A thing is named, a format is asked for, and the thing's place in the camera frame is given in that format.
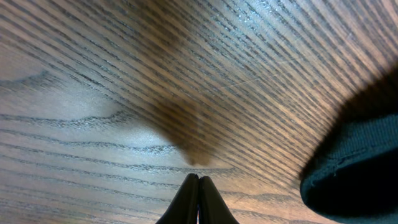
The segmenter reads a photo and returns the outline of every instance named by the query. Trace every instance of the black object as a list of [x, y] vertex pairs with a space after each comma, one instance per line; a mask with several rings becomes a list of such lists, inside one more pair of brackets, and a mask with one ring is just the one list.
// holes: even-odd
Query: black object
[[342, 105], [302, 171], [314, 212], [340, 223], [398, 223], [398, 67]]
[[156, 224], [238, 224], [210, 177], [188, 174]]

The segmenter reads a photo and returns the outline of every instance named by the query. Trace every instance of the black fabric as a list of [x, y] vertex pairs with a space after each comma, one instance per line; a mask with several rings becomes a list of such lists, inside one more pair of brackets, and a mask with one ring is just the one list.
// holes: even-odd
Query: black fabric
[[341, 223], [398, 223], [398, 115], [344, 124], [303, 178], [304, 204]]

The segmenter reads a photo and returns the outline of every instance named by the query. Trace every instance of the black pointed object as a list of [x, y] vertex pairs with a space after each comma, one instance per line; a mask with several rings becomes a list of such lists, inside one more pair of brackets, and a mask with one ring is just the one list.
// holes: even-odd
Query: black pointed object
[[169, 208], [156, 224], [196, 224], [198, 218], [199, 177], [188, 174]]
[[210, 177], [199, 180], [199, 221], [200, 224], [239, 224]]
[[239, 224], [210, 177], [188, 174], [167, 211], [156, 224]]

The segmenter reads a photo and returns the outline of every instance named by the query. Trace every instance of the wood grain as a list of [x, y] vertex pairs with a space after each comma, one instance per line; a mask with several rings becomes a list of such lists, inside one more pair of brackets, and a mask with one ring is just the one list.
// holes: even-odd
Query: wood grain
[[332, 223], [299, 173], [398, 58], [395, 0], [0, 7], [0, 223], [154, 223], [192, 172], [240, 223]]

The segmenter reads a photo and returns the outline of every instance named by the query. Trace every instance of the wooden surface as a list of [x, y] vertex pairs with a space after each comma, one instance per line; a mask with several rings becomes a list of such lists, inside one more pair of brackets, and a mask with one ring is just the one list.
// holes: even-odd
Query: wooden surface
[[0, 223], [154, 223], [192, 172], [240, 223], [332, 223], [299, 173], [398, 56], [390, 0], [0, 6]]

